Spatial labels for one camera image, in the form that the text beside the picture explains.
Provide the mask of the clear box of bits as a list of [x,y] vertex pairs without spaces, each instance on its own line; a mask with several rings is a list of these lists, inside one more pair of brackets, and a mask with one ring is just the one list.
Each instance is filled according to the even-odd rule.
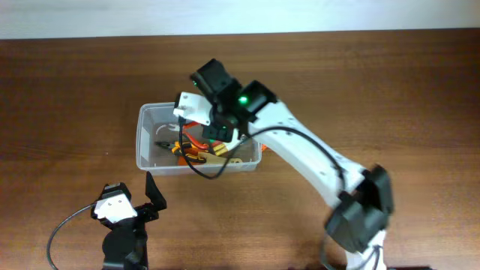
[[247,137],[240,134],[238,129],[234,129],[232,133],[232,140],[230,142],[216,142],[212,145],[212,151],[215,155],[221,156],[233,150],[235,147],[242,144],[242,141]]

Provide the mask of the red handled small cutters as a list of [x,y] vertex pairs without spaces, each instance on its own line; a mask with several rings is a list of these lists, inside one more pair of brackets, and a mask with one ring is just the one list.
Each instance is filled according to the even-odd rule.
[[[198,149],[208,151],[210,149],[210,145],[200,142],[198,139],[196,139],[194,136],[192,136],[191,134],[188,133],[188,130],[190,128],[194,128],[198,125],[200,125],[200,123],[197,123],[195,121],[192,121],[188,124],[184,124],[182,126],[182,132],[181,133],[182,133],[183,136],[187,137],[190,140],[190,143],[193,146],[197,147]],[[170,131],[180,131],[180,125],[179,124],[168,124],[167,128]]]

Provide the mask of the orange scraper wooden handle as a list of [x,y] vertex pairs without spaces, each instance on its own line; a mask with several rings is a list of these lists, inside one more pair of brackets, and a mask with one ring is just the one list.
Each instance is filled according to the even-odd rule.
[[[186,160],[181,154],[177,154],[176,156],[178,157],[178,165],[187,165]],[[186,154],[186,156],[193,165],[224,164],[227,160],[226,157],[219,157],[213,154],[209,154],[208,152],[199,152],[197,153],[197,155]],[[229,163],[231,164],[240,164],[242,162],[243,161],[237,157],[232,157],[229,159]]]

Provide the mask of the clear plastic container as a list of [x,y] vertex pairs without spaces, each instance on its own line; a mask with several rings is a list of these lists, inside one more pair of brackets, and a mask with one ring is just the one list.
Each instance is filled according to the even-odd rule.
[[[177,124],[173,115],[174,103],[147,103],[141,106],[136,129],[136,165],[154,176],[174,176],[192,174],[187,165],[179,164],[179,158],[169,149],[156,145],[157,142],[174,143],[179,138],[177,131],[169,129]],[[262,160],[261,145],[249,141],[235,152],[234,158],[241,159],[226,167],[225,173],[253,171]]]

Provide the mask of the yellow black needle-nose pliers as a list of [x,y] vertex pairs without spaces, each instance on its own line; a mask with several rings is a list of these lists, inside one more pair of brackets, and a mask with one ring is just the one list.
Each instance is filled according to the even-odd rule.
[[162,149],[170,150],[177,157],[182,157],[183,153],[185,153],[185,157],[191,163],[205,164],[207,161],[205,157],[200,156],[200,152],[203,152],[203,150],[192,145],[190,142],[184,142],[182,145],[180,145],[178,141],[157,141],[154,144]]

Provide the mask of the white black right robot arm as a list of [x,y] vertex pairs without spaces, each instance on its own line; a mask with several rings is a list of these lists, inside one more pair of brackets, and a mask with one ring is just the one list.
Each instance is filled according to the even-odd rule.
[[348,269],[385,269],[384,241],[393,214],[392,180],[386,169],[367,169],[324,143],[261,82],[242,85],[212,59],[190,76],[211,105],[209,124],[235,128],[275,152],[320,194],[332,212],[324,239],[346,254]]

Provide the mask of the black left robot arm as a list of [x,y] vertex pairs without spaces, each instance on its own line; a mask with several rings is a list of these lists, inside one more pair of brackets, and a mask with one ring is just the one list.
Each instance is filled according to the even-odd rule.
[[107,184],[91,210],[91,217],[109,229],[102,243],[103,269],[147,269],[148,234],[146,224],[156,221],[167,201],[150,172],[145,174],[147,203],[131,204],[125,183]]

